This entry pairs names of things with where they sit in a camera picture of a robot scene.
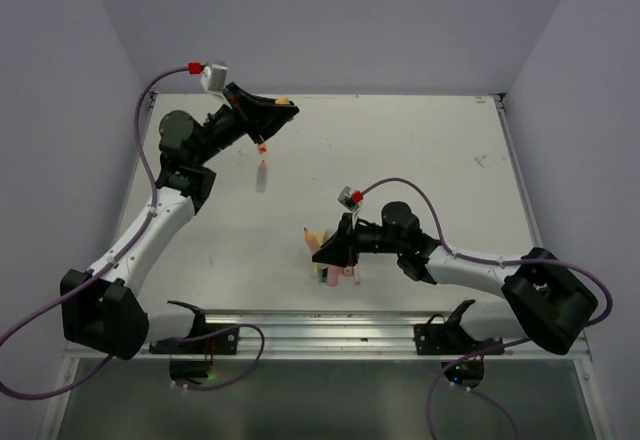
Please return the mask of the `orange highlighter marker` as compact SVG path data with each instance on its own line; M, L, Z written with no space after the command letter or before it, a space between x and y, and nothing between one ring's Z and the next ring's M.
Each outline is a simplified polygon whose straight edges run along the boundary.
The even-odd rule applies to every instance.
M316 235L307 228L304 228L304 241L311 255L315 255L321 248L321 244Z

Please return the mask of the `white marker with peach tip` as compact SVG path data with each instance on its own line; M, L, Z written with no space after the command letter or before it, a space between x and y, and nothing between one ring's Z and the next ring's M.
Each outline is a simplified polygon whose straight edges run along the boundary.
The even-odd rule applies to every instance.
M255 189L257 193L264 193L266 191L267 179L268 179L268 166L266 162L262 160L257 167L257 173L256 173Z

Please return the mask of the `yellow highlighter marker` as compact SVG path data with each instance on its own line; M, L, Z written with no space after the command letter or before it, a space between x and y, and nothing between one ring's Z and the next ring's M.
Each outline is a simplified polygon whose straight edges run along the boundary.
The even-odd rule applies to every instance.
M313 264L312 265L312 274L313 274L313 277L316 280L320 280L321 277L322 277L322 269L318 265Z

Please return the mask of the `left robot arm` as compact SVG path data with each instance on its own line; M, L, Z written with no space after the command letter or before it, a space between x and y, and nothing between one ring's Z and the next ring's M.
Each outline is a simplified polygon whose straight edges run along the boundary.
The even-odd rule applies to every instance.
M216 174L207 162L244 136L261 145L299 112L286 98L260 97L234 83L219 109L198 122L183 110L159 123L160 171L150 198L116 243L87 270L60 282L67 341L122 360L148 343L171 340L185 352L208 339L204 312L177 302L177 312L150 316L138 301L147 275L174 236L201 210Z

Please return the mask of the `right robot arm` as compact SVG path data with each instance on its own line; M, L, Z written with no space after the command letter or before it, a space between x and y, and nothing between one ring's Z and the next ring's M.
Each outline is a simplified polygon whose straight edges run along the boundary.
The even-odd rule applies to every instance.
M566 354L595 312L596 296L547 250L521 258L474 261L450 253L424 233L410 207L386 204L378 224L342 215L337 229L313 253L319 264L346 268L362 254L393 254L411 280L455 285L495 296L495 301L462 301L440 324L416 332L438 354L467 354L501 346L505 339L528 338L544 350Z

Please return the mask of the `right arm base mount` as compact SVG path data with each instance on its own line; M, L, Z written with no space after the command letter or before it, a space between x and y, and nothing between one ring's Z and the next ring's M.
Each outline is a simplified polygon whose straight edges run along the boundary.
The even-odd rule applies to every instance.
M418 355L458 357L489 347L496 347L491 355L504 353L501 339L474 340L461 325L463 314L476 304L475 300L465 300L445 318L442 314L432 315L425 323L413 326L413 340ZM445 377L456 385L475 389L485 374L484 356L475 354L470 360L447 370Z

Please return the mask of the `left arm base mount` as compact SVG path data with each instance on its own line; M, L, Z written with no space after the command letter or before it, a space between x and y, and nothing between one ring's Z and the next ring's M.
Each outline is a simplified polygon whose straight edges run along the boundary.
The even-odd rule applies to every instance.
M169 300L173 307L170 314L154 317L148 337L149 350L167 354L202 355L201 363L171 361L169 374L171 381L183 391L209 392L237 384L246 375L242 372L231 379L222 380L211 375L216 354L235 355L240 330L237 323L214 324L206 320L206 312L201 307Z

